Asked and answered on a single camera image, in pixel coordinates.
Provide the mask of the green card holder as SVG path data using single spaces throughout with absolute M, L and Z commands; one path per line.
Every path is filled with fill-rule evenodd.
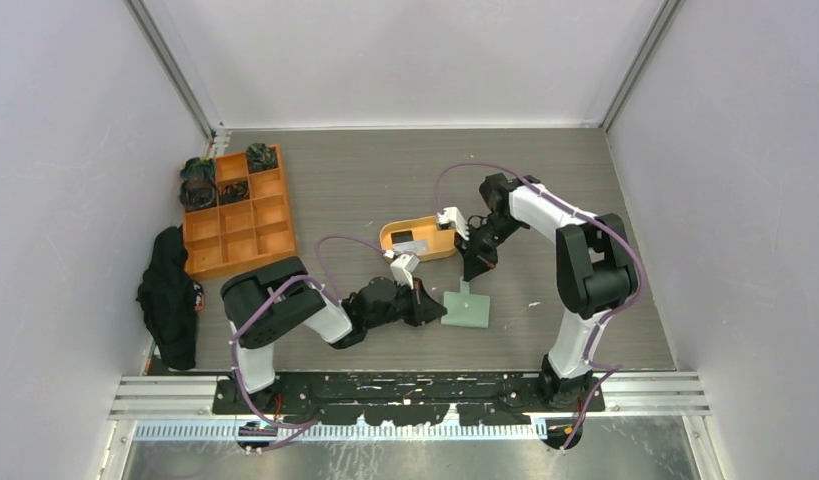
M 473 293 L 469 281 L 461 279 L 457 291 L 445 291 L 443 305 L 447 313 L 440 319 L 442 325 L 474 329 L 489 327 L 491 297 Z

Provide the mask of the orange oval tray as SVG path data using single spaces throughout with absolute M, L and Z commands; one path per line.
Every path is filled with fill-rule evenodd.
M 436 228 L 435 215 L 386 224 L 379 233 L 381 247 L 384 250 L 392 250 L 391 233 L 403 230 L 411 230 L 414 240 L 425 239 L 428 242 L 429 254 L 419 257 L 422 262 L 444 259 L 454 255 L 457 251 L 454 231 L 439 231 Z

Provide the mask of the white grey card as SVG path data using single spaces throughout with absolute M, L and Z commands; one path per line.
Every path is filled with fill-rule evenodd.
M 429 244 L 425 239 L 411 240 L 406 242 L 394 243 L 392 250 L 395 252 L 411 253 L 418 257 L 423 257 L 429 254 Z

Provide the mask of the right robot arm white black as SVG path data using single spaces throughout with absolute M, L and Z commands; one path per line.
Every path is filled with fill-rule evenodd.
M 594 347 L 610 317 L 639 289 L 639 263 L 624 222 L 615 214 L 577 209 L 533 176 L 489 175 L 479 193 L 489 212 L 478 224 L 458 208 L 446 207 L 437 215 L 437 226 L 455 230 L 465 281 L 494 269 L 499 246 L 521 228 L 553 243 L 565 311 L 555 343 L 542 359 L 537 395 L 550 409 L 565 410 L 592 388 Z

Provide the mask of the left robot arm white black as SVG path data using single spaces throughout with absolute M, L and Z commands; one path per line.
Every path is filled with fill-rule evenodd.
M 362 342 L 370 330 L 402 321 L 426 325 L 447 308 L 434 300 L 414 275 L 412 253 L 390 261 L 392 277 L 375 277 L 344 299 L 336 299 L 292 256 L 237 275 L 221 288 L 231 329 L 232 371 L 237 398 L 254 413 L 270 409 L 277 397 L 274 344 L 299 326 L 314 331 L 334 349 Z

